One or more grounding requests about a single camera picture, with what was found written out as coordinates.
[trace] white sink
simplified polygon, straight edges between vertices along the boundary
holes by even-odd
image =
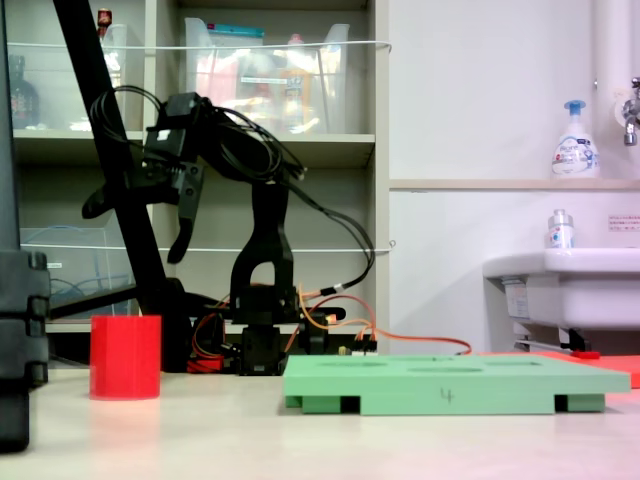
[[[640,330],[640,249],[548,249],[484,264],[518,323]]]

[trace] faucet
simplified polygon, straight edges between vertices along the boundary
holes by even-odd
[[[635,98],[627,100],[622,110],[625,120],[624,144],[627,147],[632,147],[638,143],[636,123],[640,125],[640,122],[638,122],[638,115],[640,115],[640,77],[633,77],[631,85],[635,92]]]

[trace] white shelving unit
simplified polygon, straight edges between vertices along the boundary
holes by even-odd
[[[7,3],[9,42],[64,43],[52,2],[8,0]],[[114,24],[126,23],[141,45],[149,47],[143,52],[141,86],[161,99],[184,88],[185,53],[153,47],[184,45],[185,17],[263,27],[265,45],[286,43],[292,33],[301,34],[307,43],[322,41],[337,23],[350,25],[350,40],[388,41],[389,0],[91,0],[90,3],[94,18],[98,8],[110,8]],[[310,169],[301,187],[319,203],[361,222],[376,248],[383,250],[389,246],[389,50],[373,45],[349,48],[349,65],[357,69],[357,75],[347,84],[347,99],[359,100],[357,104],[347,103],[347,111],[348,115],[357,116],[358,128],[345,134],[283,134],[279,140]],[[66,88],[77,90],[73,82],[75,77],[69,77]],[[143,140],[144,128],[155,123],[153,107],[145,103],[141,109],[142,122],[135,128],[128,125],[129,138],[139,142]],[[106,218],[84,220],[80,214],[83,202],[102,183],[90,132],[16,130],[14,137],[22,182],[22,226],[104,226]],[[149,211],[159,246],[169,247],[177,235],[174,208],[159,205]],[[250,187],[208,171],[191,247],[242,248],[252,225]],[[296,198],[290,198],[286,231],[293,249],[319,250],[295,254],[296,282],[302,282],[305,289],[349,280],[363,268],[361,253],[332,251],[356,249],[351,237]],[[190,252],[177,266],[165,268],[168,275],[180,278],[187,290],[221,297],[228,291],[236,255]],[[388,262],[388,255],[378,255],[369,278],[348,292],[364,298],[375,308],[382,328],[388,327]],[[269,282],[270,278],[272,273],[268,269],[260,268],[254,275],[257,281]],[[348,318],[364,315],[351,302],[336,305],[348,309]],[[51,333],[87,330],[86,322],[48,327]],[[288,326],[281,330],[283,334],[291,333]],[[345,327],[340,332],[351,335],[357,330]]]

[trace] circular hole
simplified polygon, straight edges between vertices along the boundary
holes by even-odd
[[[450,362],[453,360],[453,357],[388,357],[387,360],[395,360],[398,362],[425,362],[425,363],[433,363],[433,362]]]
[[[332,362],[321,364],[323,367],[384,367],[386,365],[383,362]]]
[[[530,367],[534,365],[540,365],[536,362],[485,362],[485,365],[492,367]]]
[[[409,368],[410,372],[419,372],[419,373],[477,373],[481,372],[481,368],[467,368],[467,367],[440,367],[440,368],[430,368],[430,367],[417,367],[417,368]]]

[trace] small bottle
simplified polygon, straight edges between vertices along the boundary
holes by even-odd
[[[560,137],[551,163],[553,178],[598,178],[600,155],[593,138],[581,120],[581,110],[587,104],[582,100],[565,103],[569,110],[569,125]]]
[[[34,86],[24,79],[24,64],[24,56],[9,55],[11,119],[16,129],[34,127],[40,123],[40,98]]]
[[[549,218],[549,248],[574,248],[573,217],[564,210],[554,210]]]
[[[104,40],[104,36],[107,34],[107,29],[113,22],[113,13],[108,8],[101,8],[98,10],[98,37],[100,43]]]

